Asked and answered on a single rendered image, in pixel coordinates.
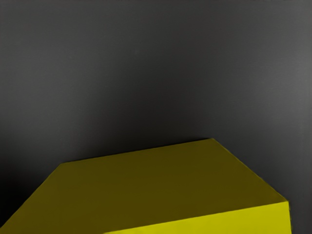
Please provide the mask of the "yellow block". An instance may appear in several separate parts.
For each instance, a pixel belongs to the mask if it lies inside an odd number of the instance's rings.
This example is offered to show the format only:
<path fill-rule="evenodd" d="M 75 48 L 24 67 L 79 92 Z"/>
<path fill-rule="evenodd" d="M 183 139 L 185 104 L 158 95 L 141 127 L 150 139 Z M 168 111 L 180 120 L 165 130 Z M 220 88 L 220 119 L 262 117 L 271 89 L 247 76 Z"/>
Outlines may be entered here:
<path fill-rule="evenodd" d="M 215 139 L 60 164 L 0 234 L 292 234 L 290 205 Z"/>

